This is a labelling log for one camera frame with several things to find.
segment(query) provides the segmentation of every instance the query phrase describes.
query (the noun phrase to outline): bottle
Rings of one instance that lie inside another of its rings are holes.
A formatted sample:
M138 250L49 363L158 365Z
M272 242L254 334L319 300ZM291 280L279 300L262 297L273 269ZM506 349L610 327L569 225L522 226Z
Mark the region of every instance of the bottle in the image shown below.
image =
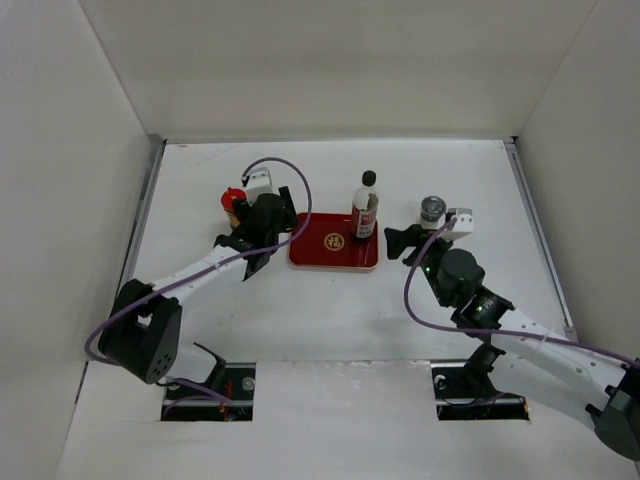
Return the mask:
M368 240L373 234L378 213L378 191L373 188L376 173L367 170L362 174L362 187L356 190L351 210L351 234L358 240Z

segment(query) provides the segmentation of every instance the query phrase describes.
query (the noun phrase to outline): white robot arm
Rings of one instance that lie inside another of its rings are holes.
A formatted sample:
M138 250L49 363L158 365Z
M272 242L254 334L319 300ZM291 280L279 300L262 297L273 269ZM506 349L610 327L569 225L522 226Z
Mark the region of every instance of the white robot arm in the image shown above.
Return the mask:
M453 217L459 211L470 212L450 209L447 215ZM457 226L456 222L448 238L433 242L420 261L420 268L440 306L455 308L451 320L456 327L483 342L465 365L465 372L473 377L471 380L565 413L594 431L612 450L640 460L637 365L553 343L553 339L566 342L568 339L537 324L510 301L484 287L485 271L473 255L451 248L452 240L459 236L455 234ZM433 233L434 230L421 225L405 231L385 229L387 256L399 258L406 247L415 246L415 251L403 261L413 265ZM495 334L498 330L514 334ZM527 334L538 337L527 338Z
M288 188L280 188L279 195L273 193L266 168L249 172L243 185L247 198L233 203L239 225L230 235L219 235L210 254L154 282L130 280L118 293L112 316L154 291L174 287L170 297L158 295L109 325L98 342L107 359L145 383L165 377L210 383L221 359L196 344L181 343L182 322L188 321L194 306L223 286L247 280L264 267L278 235L297 223ZM204 270L208 273L196 275Z

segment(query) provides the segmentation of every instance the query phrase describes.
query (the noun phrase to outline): white wall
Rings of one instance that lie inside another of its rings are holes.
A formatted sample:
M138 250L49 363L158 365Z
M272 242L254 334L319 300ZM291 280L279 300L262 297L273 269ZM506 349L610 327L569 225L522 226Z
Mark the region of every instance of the white wall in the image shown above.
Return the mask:
M518 140L581 339L640 355L640 2L600 1Z
M149 132L518 133L595 0L81 0Z
M76 0L0 0L0 465L55 475L149 143Z

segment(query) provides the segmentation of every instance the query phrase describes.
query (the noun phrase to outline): metal frame edge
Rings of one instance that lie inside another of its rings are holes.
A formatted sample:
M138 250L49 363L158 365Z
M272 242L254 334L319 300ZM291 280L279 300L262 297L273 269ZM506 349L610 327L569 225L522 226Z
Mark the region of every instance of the metal frame edge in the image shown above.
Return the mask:
M120 291L120 288L124 283L131 280L133 270L136 266L136 262L138 261L142 235L144 234L144 228L147 224L147 217L149 216L149 209L151 208L151 200L156 188L156 183L158 182L158 174L160 173L160 165L162 164L164 149L167 145L166 139L162 138L160 135L151 134L148 135L148 138L151 143L151 152L149 153L147 171L142 182L142 189L140 190L140 199L138 200L136 215L133 219L127 253L120 273L120 280L118 281L118 291Z
M493 134L447 134L446 132L353 132L340 134L334 131L301 132L282 135L278 133L213 134L213 135L169 135L167 145L202 145L207 143L277 143L277 142L336 142L352 140L496 140L507 141L506 137Z
M545 267L551 275L553 288L556 292L556 296L558 297L558 301L560 302L560 307L562 308L565 323L565 335L575 338L576 333L573 320L571 318L571 312L569 312L569 306L567 305L564 292L562 291L562 286L560 285L560 279L558 278L558 273L551 257L551 251L549 250L547 239L545 238L544 231L542 230L540 217L536 211L536 206L533 202L533 197L531 196L531 190L529 189L527 178L525 177L524 170L522 169L518 150L513 140L504 140L504 148L507 152L507 157L509 158L509 163L511 164L511 169L513 170L516 183L518 184L518 190L520 190L520 195L524 200L524 206L527 211L527 216L530 219L531 226L533 227L536 243L544 254Z

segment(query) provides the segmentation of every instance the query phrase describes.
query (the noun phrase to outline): red tray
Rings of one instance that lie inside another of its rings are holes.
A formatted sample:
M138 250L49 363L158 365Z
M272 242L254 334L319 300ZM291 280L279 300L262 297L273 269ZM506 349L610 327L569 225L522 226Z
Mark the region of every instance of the red tray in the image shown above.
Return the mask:
M298 231L306 218L298 214ZM378 264L378 223L368 241L356 240L350 231L351 214L312 213L300 238L289 246L289 260L298 266L372 269Z

